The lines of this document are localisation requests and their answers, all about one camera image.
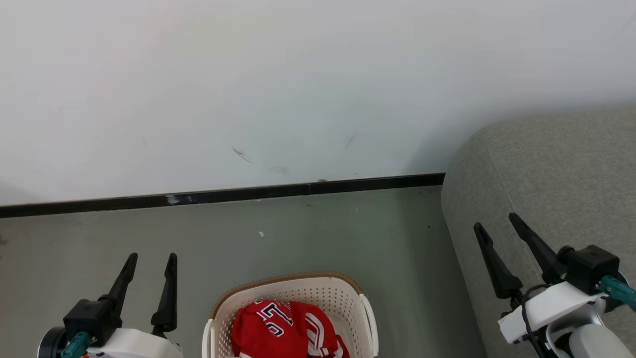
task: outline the laundry basket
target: laundry basket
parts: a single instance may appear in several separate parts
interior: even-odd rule
[[[318,306],[329,317],[351,358],[377,357],[378,328],[369,300],[351,278],[324,272],[270,278],[227,292],[205,325],[202,358],[234,357],[231,336],[237,311],[264,299]]]

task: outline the black cable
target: black cable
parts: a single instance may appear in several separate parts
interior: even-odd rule
[[[543,349],[540,348],[539,342],[537,342],[537,340],[535,339],[536,335],[534,334],[534,332],[532,332],[532,328],[530,328],[530,322],[528,322],[528,313],[525,311],[525,303],[528,301],[530,293],[532,291],[537,289],[545,289],[550,286],[552,285],[542,284],[532,286],[527,291],[525,291],[525,294],[521,298],[521,316],[523,317],[523,322],[525,323],[525,330],[528,333],[528,340],[530,340],[530,344],[532,345],[532,348],[534,348],[534,350],[537,352],[539,358],[546,358],[546,355],[543,354]]]

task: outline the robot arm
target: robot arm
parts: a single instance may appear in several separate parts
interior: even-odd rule
[[[80,358],[86,353],[103,358],[183,358],[166,332],[177,328],[177,255],[170,254],[165,285],[152,333],[121,328],[121,309],[137,266],[130,254],[113,287],[97,301],[80,300],[64,317],[64,327],[51,328],[40,342],[38,358]]]
[[[633,358],[601,320],[603,313],[622,304],[636,309],[636,291],[618,271],[618,257],[595,245],[582,250],[563,247],[556,254],[517,214],[511,213],[509,219],[539,263],[545,284],[522,295],[521,281],[497,255],[481,224],[474,225],[495,294],[510,298],[512,311],[499,320],[506,341],[530,341],[538,357]],[[547,289],[529,297],[543,287]],[[563,334],[564,329],[571,332]]]

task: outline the black baseboard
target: black baseboard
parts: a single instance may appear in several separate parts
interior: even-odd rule
[[[424,175],[390,176],[386,178],[338,180],[335,182],[276,185],[271,187],[212,190],[207,192],[114,197],[112,199],[94,199],[64,203],[0,206],[0,218],[81,213],[85,211],[158,208],[161,206],[221,203],[224,201],[266,199],[269,197],[424,187],[429,185],[442,185],[443,182],[444,173],[435,173]]]

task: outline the gray sofa armrest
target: gray sofa armrest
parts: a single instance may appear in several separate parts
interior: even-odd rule
[[[524,289],[543,283],[532,253],[508,220],[518,213],[555,251],[596,244],[621,259],[636,281],[636,110],[549,115],[491,125],[453,160],[442,206],[488,356],[535,357],[508,345],[473,232],[481,222]],[[636,352],[636,313],[621,307],[605,323]]]

